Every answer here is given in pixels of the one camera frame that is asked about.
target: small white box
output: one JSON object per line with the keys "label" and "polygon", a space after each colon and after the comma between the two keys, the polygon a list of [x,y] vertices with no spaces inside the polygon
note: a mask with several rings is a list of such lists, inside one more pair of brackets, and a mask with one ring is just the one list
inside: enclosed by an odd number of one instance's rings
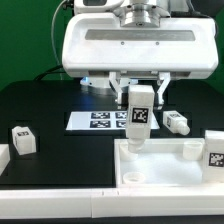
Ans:
{"label": "small white box", "polygon": [[9,146],[0,145],[0,176],[10,161]]}
{"label": "small white box", "polygon": [[205,133],[203,181],[224,183],[224,132]]}
{"label": "small white box", "polygon": [[35,137],[28,127],[15,127],[12,129],[12,137],[19,155],[36,152]]}
{"label": "small white box", "polygon": [[154,96],[152,86],[129,87],[127,138],[147,139],[150,137]]}

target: green backdrop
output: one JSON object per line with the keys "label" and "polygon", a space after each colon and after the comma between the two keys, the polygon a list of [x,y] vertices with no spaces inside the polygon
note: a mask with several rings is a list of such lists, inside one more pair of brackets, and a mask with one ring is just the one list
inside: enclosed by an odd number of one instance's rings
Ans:
{"label": "green backdrop", "polygon": [[[50,39],[53,14],[61,0],[0,1],[0,89],[11,82],[32,80],[56,65]],[[56,46],[61,55],[71,10],[61,10],[56,22]],[[220,64],[207,80],[224,94],[224,10],[217,15]]]}

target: black table surface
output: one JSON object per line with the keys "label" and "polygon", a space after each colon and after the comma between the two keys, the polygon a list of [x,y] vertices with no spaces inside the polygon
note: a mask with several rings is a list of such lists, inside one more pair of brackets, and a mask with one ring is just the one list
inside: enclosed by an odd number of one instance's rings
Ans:
{"label": "black table surface", "polygon": [[[152,138],[183,138],[162,125],[162,113],[167,110],[177,110],[188,118],[191,132],[184,137],[203,138],[206,130],[224,131],[224,96],[205,82],[171,82],[164,99],[163,110],[155,111],[161,129],[153,130]],[[77,81],[21,81],[7,86],[0,92],[0,144],[9,144],[11,161],[0,176],[0,190],[116,187],[114,139],[125,138],[125,132],[65,130],[72,111],[114,110],[117,110],[114,96],[82,92]],[[11,134],[16,126],[31,129],[37,153],[18,155]],[[198,223],[198,220],[221,223],[224,217],[76,219],[54,223]]]}

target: black and white pattern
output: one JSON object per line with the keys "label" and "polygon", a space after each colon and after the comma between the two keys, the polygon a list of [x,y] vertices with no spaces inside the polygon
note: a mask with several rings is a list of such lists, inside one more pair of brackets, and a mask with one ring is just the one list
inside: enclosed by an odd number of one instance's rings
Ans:
{"label": "black and white pattern", "polygon": [[110,119],[109,112],[95,112],[91,114],[91,119]]}
{"label": "black and white pattern", "polygon": [[25,131],[25,132],[19,132],[18,133],[18,136],[27,136],[27,135],[29,135],[29,132],[27,132],[27,131]]}
{"label": "black and white pattern", "polygon": [[224,167],[224,154],[210,153],[209,166]]}
{"label": "black and white pattern", "polygon": [[170,114],[170,117],[177,118],[177,117],[180,117],[180,115],[179,114]]}
{"label": "black and white pattern", "polygon": [[117,125],[117,128],[125,128],[126,127],[126,120],[116,121],[116,125]]}
{"label": "black and white pattern", "polygon": [[110,121],[91,121],[90,128],[110,128]]}
{"label": "black and white pattern", "polygon": [[126,119],[127,112],[116,112],[115,113],[116,119]]}
{"label": "black and white pattern", "polygon": [[132,123],[148,123],[149,109],[148,108],[133,108]]}

